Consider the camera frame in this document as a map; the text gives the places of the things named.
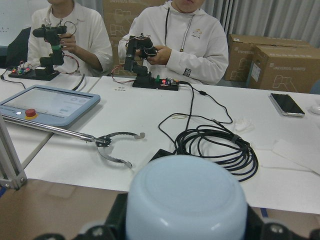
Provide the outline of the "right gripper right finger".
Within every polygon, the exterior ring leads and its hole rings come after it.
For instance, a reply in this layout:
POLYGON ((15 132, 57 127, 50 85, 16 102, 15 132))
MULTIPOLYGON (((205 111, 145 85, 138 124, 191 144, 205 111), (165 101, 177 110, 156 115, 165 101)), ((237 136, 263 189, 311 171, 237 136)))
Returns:
POLYGON ((319 240, 320 229, 314 229, 310 232, 309 237, 303 237, 289 230, 286 226, 275 221, 263 221, 247 205, 246 219, 246 239, 247 240, 319 240))

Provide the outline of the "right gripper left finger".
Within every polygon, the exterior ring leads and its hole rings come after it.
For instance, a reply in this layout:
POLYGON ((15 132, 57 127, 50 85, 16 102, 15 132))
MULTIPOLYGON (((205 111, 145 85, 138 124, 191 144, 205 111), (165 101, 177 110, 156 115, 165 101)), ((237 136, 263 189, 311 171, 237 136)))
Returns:
POLYGON ((124 240, 127 193, 89 194, 46 207, 35 240, 124 240))

